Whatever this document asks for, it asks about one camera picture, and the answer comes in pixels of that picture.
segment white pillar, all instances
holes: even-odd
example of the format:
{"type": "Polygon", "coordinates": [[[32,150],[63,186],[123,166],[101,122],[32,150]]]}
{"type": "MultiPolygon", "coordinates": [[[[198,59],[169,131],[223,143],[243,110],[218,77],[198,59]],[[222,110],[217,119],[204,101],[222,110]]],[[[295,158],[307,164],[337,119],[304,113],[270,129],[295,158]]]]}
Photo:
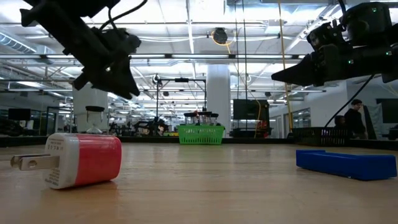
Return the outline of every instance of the white pillar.
{"type": "Polygon", "coordinates": [[[207,111],[218,113],[217,121],[229,133],[231,131],[231,80],[228,65],[207,65],[206,84],[207,111]]]}
{"type": "Polygon", "coordinates": [[[73,114],[76,116],[77,131],[83,132],[90,129],[93,123],[100,130],[108,129],[108,93],[102,90],[91,88],[92,84],[87,83],[81,90],[73,88],[73,114]],[[87,122],[86,106],[101,106],[105,108],[103,120],[99,116],[89,116],[87,122]]]}

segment ceiling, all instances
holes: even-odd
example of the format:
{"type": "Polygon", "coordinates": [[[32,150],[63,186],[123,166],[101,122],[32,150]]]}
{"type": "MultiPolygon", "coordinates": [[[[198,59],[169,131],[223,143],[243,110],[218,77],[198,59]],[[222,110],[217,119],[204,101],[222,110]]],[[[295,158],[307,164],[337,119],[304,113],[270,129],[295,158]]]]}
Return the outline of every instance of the ceiling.
{"type": "MultiPolygon", "coordinates": [[[[139,0],[121,0],[112,9],[112,15],[118,15],[126,9],[138,5],[139,0]]],[[[244,0],[237,1],[236,9],[233,0],[150,0],[138,11],[116,21],[118,27],[125,27],[128,32],[135,34],[142,40],[137,54],[256,54],[280,55],[282,53],[282,39],[280,38],[280,15],[276,4],[278,1],[244,0]],[[229,49],[226,46],[215,44],[211,33],[216,27],[223,27],[229,35],[229,49]]],[[[357,4],[359,0],[347,1],[348,6],[357,4]]],[[[305,41],[305,34],[322,22],[320,16],[330,20],[341,15],[340,7],[333,0],[298,0],[282,1],[281,18],[283,30],[283,48],[285,54],[305,55],[312,51],[311,46],[305,41]]],[[[22,0],[2,0],[0,2],[0,34],[7,34],[26,46],[39,49],[48,47],[53,54],[61,54],[63,47],[49,36],[41,26],[21,27],[19,14],[20,8],[29,9],[30,6],[22,0]]],[[[392,20],[398,20],[397,11],[391,10],[392,20]]],[[[108,9],[102,10],[92,19],[85,17],[83,20],[89,26],[100,26],[108,20],[108,9]]],[[[0,44],[0,54],[21,54],[10,47],[0,44]]],[[[161,78],[206,78],[209,60],[132,60],[132,74],[137,84],[142,89],[153,87],[152,78],[158,75],[161,78]]],[[[5,79],[38,80],[52,74],[54,80],[68,80],[81,73],[79,63],[72,59],[53,59],[53,65],[47,65],[36,60],[23,58],[2,60],[0,77],[5,79]]],[[[222,62],[228,64],[231,77],[237,79],[239,73],[244,73],[245,61],[222,62]]],[[[297,63],[288,60],[286,67],[297,63]]],[[[283,69],[281,60],[254,61],[248,60],[246,73],[249,75],[248,88],[262,90],[280,90],[284,83],[272,81],[270,75],[283,69]]],[[[43,83],[46,87],[54,89],[71,89],[68,82],[43,83]]],[[[12,83],[13,88],[26,88],[19,83],[12,83]]],[[[199,90],[194,83],[174,83],[167,85],[169,88],[191,88],[199,90]]],[[[71,96],[72,93],[60,92],[61,97],[71,96]]],[[[231,93],[232,98],[238,94],[231,93]]],[[[167,98],[203,98],[203,93],[196,91],[193,94],[172,93],[167,98]]],[[[254,92],[250,98],[265,98],[264,92],[254,92]]],[[[270,98],[280,99],[280,93],[275,93],[270,98]]],[[[141,94],[133,102],[150,100],[150,96],[141,94]]]]}

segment table surface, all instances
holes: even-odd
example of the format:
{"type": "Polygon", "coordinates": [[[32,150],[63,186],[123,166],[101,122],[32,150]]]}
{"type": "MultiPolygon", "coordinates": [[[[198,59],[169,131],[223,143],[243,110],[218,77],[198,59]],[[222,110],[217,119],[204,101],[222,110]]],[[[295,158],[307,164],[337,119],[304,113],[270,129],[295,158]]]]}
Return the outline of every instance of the table surface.
{"type": "MultiPolygon", "coordinates": [[[[362,182],[295,166],[294,145],[123,144],[113,182],[52,190],[0,148],[0,223],[398,223],[398,179],[362,182]]],[[[353,154],[395,154],[328,148],[353,154]]]]}

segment black crate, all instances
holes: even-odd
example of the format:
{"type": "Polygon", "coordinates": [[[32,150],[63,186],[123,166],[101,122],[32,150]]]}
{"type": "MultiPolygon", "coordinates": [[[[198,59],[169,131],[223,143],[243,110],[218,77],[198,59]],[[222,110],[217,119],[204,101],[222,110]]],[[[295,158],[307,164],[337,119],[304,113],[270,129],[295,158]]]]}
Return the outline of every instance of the black crate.
{"type": "Polygon", "coordinates": [[[347,129],[337,128],[294,128],[296,144],[308,146],[345,146],[349,139],[347,129]]]}

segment green basket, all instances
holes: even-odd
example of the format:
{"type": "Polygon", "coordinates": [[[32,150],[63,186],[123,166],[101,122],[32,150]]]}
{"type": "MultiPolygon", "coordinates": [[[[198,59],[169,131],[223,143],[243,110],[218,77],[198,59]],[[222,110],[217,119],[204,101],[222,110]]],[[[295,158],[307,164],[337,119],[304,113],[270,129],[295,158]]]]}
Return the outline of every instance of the green basket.
{"type": "Polygon", "coordinates": [[[180,144],[221,144],[224,126],[178,126],[180,144]]]}

